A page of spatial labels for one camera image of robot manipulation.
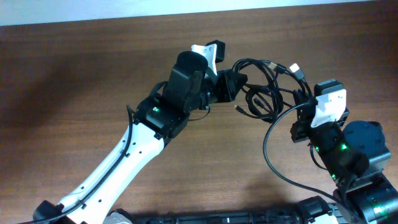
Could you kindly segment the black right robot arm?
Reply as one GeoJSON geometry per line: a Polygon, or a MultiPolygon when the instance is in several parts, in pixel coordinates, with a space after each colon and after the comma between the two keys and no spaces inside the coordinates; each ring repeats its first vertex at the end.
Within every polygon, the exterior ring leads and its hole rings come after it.
{"type": "Polygon", "coordinates": [[[346,90],[303,100],[290,133],[293,142],[310,140],[336,190],[333,195],[348,223],[397,223],[397,190],[383,174],[391,158],[382,126],[346,119],[346,90]]]}

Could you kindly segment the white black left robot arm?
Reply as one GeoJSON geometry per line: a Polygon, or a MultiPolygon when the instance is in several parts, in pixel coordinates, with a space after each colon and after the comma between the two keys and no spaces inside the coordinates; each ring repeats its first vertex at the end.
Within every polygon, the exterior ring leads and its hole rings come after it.
{"type": "Polygon", "coordinates": [[[103,223],[140,170],[187,126],[191,111],[233,101],[247,80],[232,70],[213,71],[199,53],[180,53],[169,79],[127,111],[129,126],[102,163],[58,204],[44,200],[32,223],[103,223]]]}

